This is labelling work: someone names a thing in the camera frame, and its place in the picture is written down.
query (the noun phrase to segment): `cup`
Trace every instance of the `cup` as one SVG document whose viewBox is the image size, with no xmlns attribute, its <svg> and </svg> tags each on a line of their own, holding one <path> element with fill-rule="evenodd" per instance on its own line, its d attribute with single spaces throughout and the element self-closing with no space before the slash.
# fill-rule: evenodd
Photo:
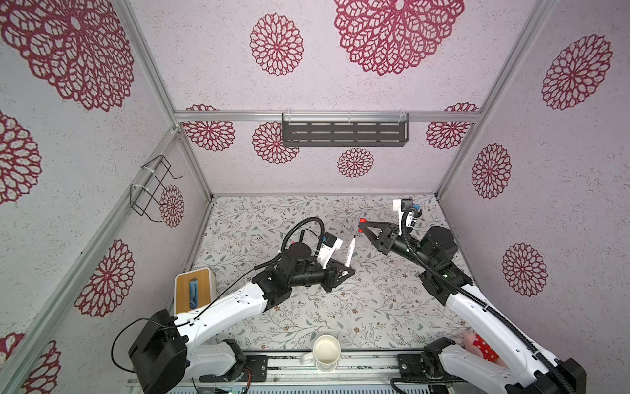
<svg viewBox="0 0 630 394">
<path fill-rule="evenodd" d="M 315 362 L 315 367 L 322 372 L 331 372 L 337 368 L 341 357 L 339 341 L 332 335 L 322 335 L 313 343 L 313 351 L 300 357 L 300 365 Z"/>
</svg>

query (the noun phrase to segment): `wallpaper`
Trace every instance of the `wallpaper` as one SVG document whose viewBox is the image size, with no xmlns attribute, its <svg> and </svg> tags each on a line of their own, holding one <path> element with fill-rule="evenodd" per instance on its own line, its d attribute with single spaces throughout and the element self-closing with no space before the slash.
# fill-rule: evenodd
<svg viewBox="0 0 630 394">
<path fill-rule="evenodd" d="M 26 331 L 169 127 L 109 2 L 1 0 L 0 31 L 5 338 Z"/>
<path fill-rule="evenodd" d="M 459 103 L 448 108 L 474 106 Z M 203 108 L 196 105 L 193 109 Z M 288 148 L 278 122 L 191 122 L 186 135 L 213 193 L 432 193 L 467 122 L 410 124 L 402 148 Z"/>
<path fill-rule="evenodd" d="M 320 217 L 326 231 L 345 241 L 333 256 L 337 260 L 345 261 L 350 240 L 357 236 L 352 259 L 357 272 L 331 293 L 321 286 L 295 287 L 282 304 L 229 327 L 215 339 L 235 338 L 243 349 L 308 349 L 324 333 L 334 335 L 346 349 L 415 348 L 442 336 L 461 343 L 467 324 L 425 291 L 415 277 L 419 266 L 395 253 L 379 253 L 357 231 L 360 218 L 395 223 L 398 217 L 391 204 L 400 197 L 216 199 L 195 267 L 210 267 L 218 294 L 254 265 L 275 256 L 289 228 L 310 216 Z M 414 237 L 422 238 L 431 226 L 446 226 L 434 197 L 413 198 L 423 213 Z M 306 233 L 304 241 L 315 245 L 317 238 Z M 454 262 L 467 272 L 459 253 Z"/>
<path fill-rule="evenodd" d="M 149 182 L 149 190 L 157 187 L 157 201 L 151 200 L 147 215 L 132 211 L 113 237 L 94 274 L 51 335 L 22 393 L 115 393 L 127 382 L 128 374 L 110 361 L 113 339 L 136 318 L 151 316 L 172 302 L 175 277 L 184 269 L 205 207 L 181 143 L 166 157 L 177 179 L 167 174 L 165 187 L 155 178 Z M 156 175 L 161 177 L 163 171 Z M 144 207 L 147 201 L 143 195 L 138 203 Z M 127 351 L 143 326 L 132 326 L 118 340 L 115 357 L 126 368 L 132 367 Z M 0 339 L 0 362 L 11 355 L 22 336 L 15 332 Z"/>
<path fill-rule="evenodd" d="M 479 104 L 533 3 L 131 1 L 181 110 L 199 103 L 222 110 Z"/>
<path fill-rule="evenodd" d="M 628 18 L 556 6 L 443 200 L 484 294 L 597 393 L 630 385 Z"/>
</svg>

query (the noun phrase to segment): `wire rack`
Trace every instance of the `wire rack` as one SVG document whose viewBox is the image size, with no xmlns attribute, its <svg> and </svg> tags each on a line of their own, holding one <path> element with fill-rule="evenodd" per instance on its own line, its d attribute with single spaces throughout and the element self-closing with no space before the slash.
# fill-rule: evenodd
<svg viewBox="0 0 630 394">
<path fill-rule="evenodd" d="M 156 175 L 156 173 L 161 172 L 162 168 L 164 168 L 165 171 L 164 171 L 164 174 L 161 177 L 159 177 Z M 171 172 L 171 163 L 168 161 L 168 159 L 166 159 L 166 157 L 164 157 L 163 154 L 149 160 L 145 165 L 142 166 L 142 169 L 149 171 L 151 173 L 151 177 L 147 180 L 145 185 L 140 185 L 138 183 L 132 183 L 131 185 L 129 185 L 129 206 L 138 215 L 146 216 L 152 222 L 162 223 L 162 220 L 155 220 L 151 218 L 151 216 L 147 212 L 147 209 L 149 208 L 149 204 L 151 204 L 151 201 L 155 201 L 158 205 L 160 205 L 159 201 L 155 198 L 155 194 L 158 192 L 158 190 L 160 190 L 160 188 L 166 190 L 166 186 L 164 186 L 164 183 L 163 183 L 164 178 L 166 178 L 166 175 L 170 175 L 172 179 L 180 179 L 181 177 L 183 177 L 183 175 L 179 177 L 176 177 L 173 175 L 173 173 Z M 157 184 L 155 188 L 153 189 L 153 191 L 151 191 L 146 187 L 146 185 L 153 178 L 157 180 Z M 140 193 L 134 199 L 133 198 L 134 192 L 138 188 L 140 188 Z M 138 200 L 143 196 L 143 194 L 147 194 L 149 196 L 149 200 L 147 201 L 146 204 L 144 204 L 144 207 L 138 205 Z"/>
</svg>

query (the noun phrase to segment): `red circular pattern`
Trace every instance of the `red circular pattern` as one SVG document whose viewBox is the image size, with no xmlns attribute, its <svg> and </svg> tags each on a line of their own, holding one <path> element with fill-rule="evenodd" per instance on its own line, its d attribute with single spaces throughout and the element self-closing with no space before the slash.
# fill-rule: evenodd
<svg viewBox="0 0 630 394">
<path fill-rule="evenodd" d="M 374 157 L 366 149 L 352 148 L 341 154 L 337 160 L 337 169 L 348 178 L 357 178 L 372 169 Z"/>
<path fill-rule="evenodd" d="M 433 55 L 464 12 L 464 0 L 335 0 L 335 27 L 350 61 L 400 74 Z"/>
<path fill-rule="evenodd" d="M 184 217 L 184 197 L 175 185 L 168 185 L 159 198 L 159 213 L 169 227 L 176 227 Z"/>
<path fill-rule="evenodd" d="M 477 155 L 472 166 L 472 184 L 477 193 L 491 199 L 503 192 L 510 179 L 512 164 L 507 149 L 490 144 Z"/>
<path fill-rule="evenodd" d="M 3 40 L 34 76 L 91 110 L 122 106 L 134 81 L 129 41 L 107 0 L 1 0 Z"/>
<path fill-rule="evenodd" d="M 271 75 L 286 75 L 302 60 L 302 36 L 295 23 L 284 15 L 263 16 L 249 38 L 251 54 L 256 63 Z"/>
<path fill-rule="evenodd" d="M 61 352 L 57 350 L 57 341 L 51 340 L 46 348 L 46 353 L 40 356 L 35 368 L 24 381 L 22 385 L 24 391 L 21 394 L 50 394 L 57 387 L 57 377 L 61 371 L 60 356 Z"/>
<path fill-rule="evenodd" d="M 0 338 L 0 368 L 9 359 L 13 349 L 24 337 L 24 333 L 12 332 L 4 338 Z"/>
<path fill-rule="evenodd" d="M 531 297 L 547 284 L 547 265 L 531 245 L 516 243 L 505 251 L 503 275 L 517 293 Z"/>
<path fill-rule="evenodd" d="M 129 246 L 115 240 L 74 302 L 81 314 L 104 317 L 118 308 L 134 283 L 134 265 Z"/>
<path fill-rule="evenodd" d="M 542 99 L 555 110 L 583 102 L 604 81 L 611 57 L 610 42 L 604 36 L 593 34 L 572 42 L 547 70 Z"/>
<path fill-rule="evenodd" d="M 30 132 L 0 111 L 0 205 L 30 192 L 42 173 L 41 161 Z"/>
<path fill-rule="evenodd" d="M 458 103 L 446 108 L 446 111 L 476 111 L 475 104 Z M 432 122 L 427 129 L 429 145 L 440 149 L 448 149 L 459 145 L 470 127 L 468 122 Z"/>
<path fill-rule="evenodd" d="M 218 111 L 210 105 L 198 104 L 188 111 Z M 209 151 L 222 151 L 234 143 L 232 122 L 189 122 L 182 124 L 192 142 Z"/>
<path fill-rule="evenodd" d="M 300 151 L 300 148 L 288 148 L 282 144 L 282 125 L 278 122 L 267 122 L 258 126 L 251 143 L 258 156 L 269 163 L 286 163 L 293 160 Z"/>
</svg>

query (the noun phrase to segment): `mug handle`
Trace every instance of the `mug handle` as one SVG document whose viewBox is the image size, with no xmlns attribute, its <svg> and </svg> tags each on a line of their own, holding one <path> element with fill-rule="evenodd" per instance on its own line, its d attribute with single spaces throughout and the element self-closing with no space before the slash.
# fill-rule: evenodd
<svg viewBox="0 0 630 394">
<path fill-rule="evenodd" d="M 315 361 L 315 355 L 310 352 L 300 357 L 300 365 L 310 364 Z"/>
</svg>

